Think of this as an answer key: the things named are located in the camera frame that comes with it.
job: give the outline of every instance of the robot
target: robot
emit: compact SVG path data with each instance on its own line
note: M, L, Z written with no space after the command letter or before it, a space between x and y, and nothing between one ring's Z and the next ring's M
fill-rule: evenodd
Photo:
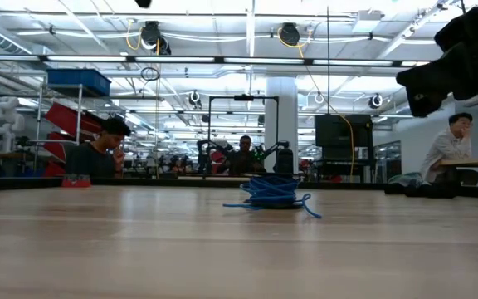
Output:
M19 106L19 100L16 97L5 97L0 100L0 122L5 123L0 126L0 153L10 153L14 150L14 140L16 133L25 129L25 119L19 115L16 107Z

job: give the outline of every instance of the coiled blue cable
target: coiled blue cable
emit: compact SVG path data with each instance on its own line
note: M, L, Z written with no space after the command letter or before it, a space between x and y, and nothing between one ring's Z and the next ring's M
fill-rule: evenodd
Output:
M260 210L274 207L303 207L307 213L315 218L322 218L314 213L305 203L311 198L311 194L305 194L302 199L296 199L298 181L292 178L280 176L264 176L251 178L249 183L241 185L241 189L247 191L251 196L245 203L225 203L228 208L249 208Z

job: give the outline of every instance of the man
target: man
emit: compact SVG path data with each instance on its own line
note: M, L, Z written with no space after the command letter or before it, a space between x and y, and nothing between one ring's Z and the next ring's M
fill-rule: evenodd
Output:
M85 142L69 152L66 173L121 178L124 153L119 147L125 136L130 136L130 128L122 120L103 120L97 140ZM108 150L114 150L114 154L108 153Z
M245 173L266 172L254 157L254 153L250 151L252 139L248 135L244 135L239 140L239 152L231 154L227 161L219 167L217 172L220 174L226 169L229 175L238 176Z
M440 166L443 159L469 159L471 157L471 122L469 113L449 118L449 128L434 140L422 166L422 177L428 182L459 181L464 185L477 185L478 172L462 169L449 171Z

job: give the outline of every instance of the black hair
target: black hair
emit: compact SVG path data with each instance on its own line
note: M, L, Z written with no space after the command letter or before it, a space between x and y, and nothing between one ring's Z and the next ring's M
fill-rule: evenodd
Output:
M132 133L123 120L114 117L103 120L100 124L100 129L114 135L130 136L130 133Z
M462 113L457 113L455 115L452 115L450 118L449 118L449 125L453 125L455 124L460 118L467 118L468 120L470 121L473 121L473 116L471 116L471 114L469 113L466 113L466 112L462 112Z

